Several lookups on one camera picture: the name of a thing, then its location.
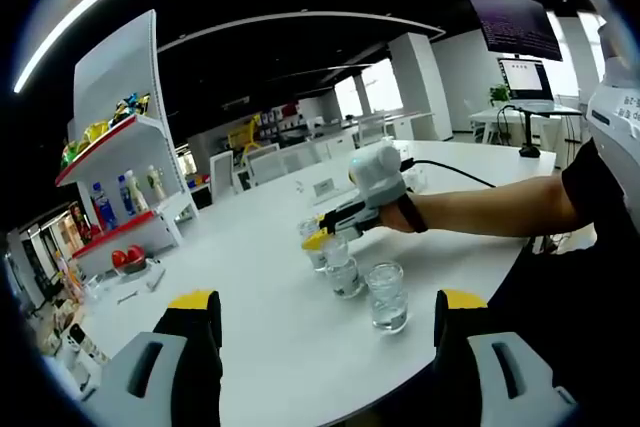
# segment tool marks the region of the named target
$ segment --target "potted plant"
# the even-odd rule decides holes
[[[489,89],[489,101],[495,107],[494,102],[509,102],[509,87],[505,84],[498,84]]]

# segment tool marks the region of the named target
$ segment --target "black shirt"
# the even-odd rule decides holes
[[[551,366],[554,383],[588,409],[628,388],[617,379],[635,364],[640,236],[593,141],[562,183],[585,224],[594,223],[595,245],[562,255],[523,253],[489,306]]]

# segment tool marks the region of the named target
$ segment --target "black wrist strap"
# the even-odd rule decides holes
[[[413,204],[411,199],[407,194],[404,194],[398,200],[396,200],[398,204],[398,209],[400,213],[404,216],[407,223],[411,226],[413,230],[416,232],[426,232],[427,224],[422,219],[420,212],[416,209],[416,206]]]

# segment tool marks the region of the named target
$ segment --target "hand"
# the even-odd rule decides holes
[[[380,225],[400,232],[415,232],[395,202],[380,207]]]

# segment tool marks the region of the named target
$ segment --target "display stand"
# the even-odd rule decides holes
[[[138,244],[154,253],[182,243],[176,218],[198,214],[171,138],[164,109],[156,46],[156,13],[151,10],[124,25],[94,47],[76,64],[73,110],[75,132],[109,120],[119,100],[150,94],[146,115],[122,120],[80,153],[56,178],[56,185],[78,183],[89,192],[100,182],[119,227],[86,245],[74,257],[90,278],[111,268],[111,253]],[[153,165],[160,173],[166,199],[158,199],[146,180]],[[133,170],[149,211],[131,218],[120,197],[118,176]],[[90,198],[82,203],[95,219]]]

